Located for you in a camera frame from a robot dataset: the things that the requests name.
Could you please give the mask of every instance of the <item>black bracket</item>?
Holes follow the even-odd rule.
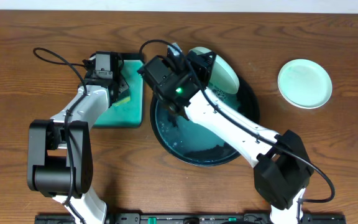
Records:
[[[288,130],[283,136],[277,135],[276,139],[276,144],[310,162],[302,140],[297,134]],[[314,170],[286,154],[281,154],[274,161],[273,155],[279,153],[272,148],[266,155],[258,155],[259,163],[254,167],[254,184],[266,201],[283,210],[290,208],[297,193],[309,185]]]
[[[88,123],[73,121],[68,129],[71,134],[73,165],[75,169],[74,198],[80,198],[90,187],[93,162]],[[70,163],[66,157],[49,156],[68,139],[63,124],[49,120],[34,120],[29,128],[29,154],[27,160],[27,185],[45,197],[65,195],[70,189]]]
[[[204,87],[211,78],[215,57],[214,52],[197,55],[194,51],[186,56]],[[190,104],[191,97],[200,90],[190,69],[169,49],[167,57],[155,56],[137,72],[162,105],[173,114],[185,116],[183,108]]]
[[[108,89],[109,106],[111,106],[114,102],[120,100],[121,94],[129,94],[129,85],[121,74],[124,61],[140,60],[141,55],[137,53],[98,51],[92,56],[95,56],[92,60],[83,60],[87,70],[84,81],[86,85],[99,85]]]

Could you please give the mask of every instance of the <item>wood grain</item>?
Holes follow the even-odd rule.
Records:
[[[32,49],[80,62],[96,50],[136,52],[149,39],[222,55],[254,89],[261,124],[298,133],[311,160],[332,178],[335,199],[305,209],[344,213],[348,223],[358,223],[358,15],[53,11],[0,11],[0,223],[33,223],[38,213],[65,212],[27,187],[27,133],[32,120],[48,119],[73,98],[78,80],[68,67],[36,59]],[[146,52],[164,50],[155,45]],[[295,108],[280,96],[278,71],[295,58],[314,60],[329,72],[334,90],[322,108]],[[91,131],[93,186],[112,211],[269,209],[244,159],[207,168],[169,155],[150,127],[150,99],[147,89],[140,128]],[[328,193],[314,175],[306,197]]]

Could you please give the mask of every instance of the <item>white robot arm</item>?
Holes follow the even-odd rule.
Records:
[[[178,55],[171,52],[171,56],[172,61],[169,63],[155,57],[138,72],[153,89],[156,97],[171,112],[211,130],[249,162],[254,168],[255,188],[264,199],[272,204],[270,214],[272,223],[297,224],[302,217],[298,201],[305,192],[313,170],[288,156],[281,155],[277,161],[271,160],[277,151],[271,144],[259,141],[255,136],[260,136],[272,144],[291,145],[295,154],[309,161],[300,138],[290,131],[280,136],[277,132],[255,124],[231,109],[208,88],[203,89],[203,92],[200,86],[192,80],[186,66],[180,64],[180,60],[176,61]],[[112,52],[108,54],[98,52],[96,60],[98,58],[117,65],[118,58]],[[199,56],[190,54],[187,60],[197,68],[198,72],[205,75],[210,73],[213,65],[208,58],[209,55],[207,59],[202,60]],[[176,67],[168,68],[173,63]],[[116,93],[114,76],[119,71],[112,68],[103,69],[104,72],[112,72],[111,78],[97,77],[98,73],[95,71],[92,73],[93,77],[85,79],[86,86],[79,87],[75,98],[61,112],[52,116],[50,120],[35,120],[29,130],[27,168],[29,188],[63,203],[74,216],[77,224],[108,222],[107,205],[99,199],[91,186],[93,168],[89,130],[97,118],[117,98],[114,95]],[[185,93],[178,95],[175,91],[178,87],[184,89]],[[243,128],[239,128],[221,113],[217,113],[204,94],[220,109],[221,113]],[[67,141],[71,142],[72,161],[69,159],[69,153],[66,158],[48,156],[47,150],[67,148]]]

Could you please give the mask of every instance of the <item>water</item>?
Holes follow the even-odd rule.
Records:
[[[208,86],[225,104],[238,109],[240,102],[236,95],[225,93],[212,84]],[[176,153],[195,162],[223,160],[236,151],[210,130],[174,116],[157,103],[155,112],[157,129],[167,146]]]

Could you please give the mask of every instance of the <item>dark blue bowl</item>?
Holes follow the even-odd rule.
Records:
[[[259,106],[252,88],[239,78],[235,95],[210,85],[215,94],[246,118],[259,123]],[[150,107],[152,129],[160,144],[173,156],[196,166],[217,166],[232,161],[240,154],[210,130],[170,114],[153,96]]]

